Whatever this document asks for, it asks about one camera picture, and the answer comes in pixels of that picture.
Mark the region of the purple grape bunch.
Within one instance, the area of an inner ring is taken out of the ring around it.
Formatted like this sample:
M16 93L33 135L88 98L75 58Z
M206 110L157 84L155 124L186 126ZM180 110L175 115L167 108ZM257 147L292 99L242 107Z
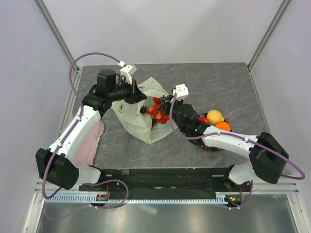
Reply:
M151 117L151 120L152 120L152 123L151 123L151 128L153 128L157 122L156 120L154 119L154 117L152 116L152 114L149 113L149 108L147 106L142 106L141 109L140 109L140 114L142 116L149 116Z

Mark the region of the small red yellow fruits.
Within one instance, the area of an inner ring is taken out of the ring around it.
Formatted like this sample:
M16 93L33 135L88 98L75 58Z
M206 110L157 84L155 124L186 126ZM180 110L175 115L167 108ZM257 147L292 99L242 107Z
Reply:
M149 107L149 113L152 114L157 124L166 124L169 116L164 116L161 110L160 98L153 97L154 104Z

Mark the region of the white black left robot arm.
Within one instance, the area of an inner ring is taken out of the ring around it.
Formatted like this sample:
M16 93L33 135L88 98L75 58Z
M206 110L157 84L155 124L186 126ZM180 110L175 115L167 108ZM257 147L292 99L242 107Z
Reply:
M47 149L40 148L36 152L37 168L43 181L65 190L85 183L96 191L105 189L107 180L101 176L100 169L75 166L74 157L87 134L99 123L113 102L123 100L136 104L147 98L132 78L135 71L135 66L125 65L120 73L110 69L99 72L96 84L83 98L82 106L72 122Z

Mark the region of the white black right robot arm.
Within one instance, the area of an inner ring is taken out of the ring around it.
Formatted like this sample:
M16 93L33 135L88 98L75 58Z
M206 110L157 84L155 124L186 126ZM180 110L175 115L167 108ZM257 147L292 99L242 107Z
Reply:
M199 120L192 105L181 100L173 101L172 95L161 97L160 103L180 137L203 149L223 149L247 159L243 164L228 168L222 180L226 190L234 191L240 184L251 180L278 183L289 155L271 134L245 135L216 128Z

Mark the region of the green avocado print plastic bag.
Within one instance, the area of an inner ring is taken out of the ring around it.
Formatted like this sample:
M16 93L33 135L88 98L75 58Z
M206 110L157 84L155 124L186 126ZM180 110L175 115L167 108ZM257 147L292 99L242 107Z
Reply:
M128 104L123 100L116 101L112 103L111 109L128 133L147 144L152 144L166 137L173 130L169 123L158 123L151 128L151 117L142 116L140 109L142 106L151 107L154 104L153 97L160 98L169 93L152 77L139 84L138 87L147 96L146 100L136 104Z

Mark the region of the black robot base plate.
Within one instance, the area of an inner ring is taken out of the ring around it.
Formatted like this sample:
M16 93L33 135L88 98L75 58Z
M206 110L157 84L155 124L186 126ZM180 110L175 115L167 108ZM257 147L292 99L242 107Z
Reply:
M109 191L109 194L156 189L233 194L250 191L249 181L237 185L228 178L228 174L227 167L101 169L99 186L83 184L79 190Z

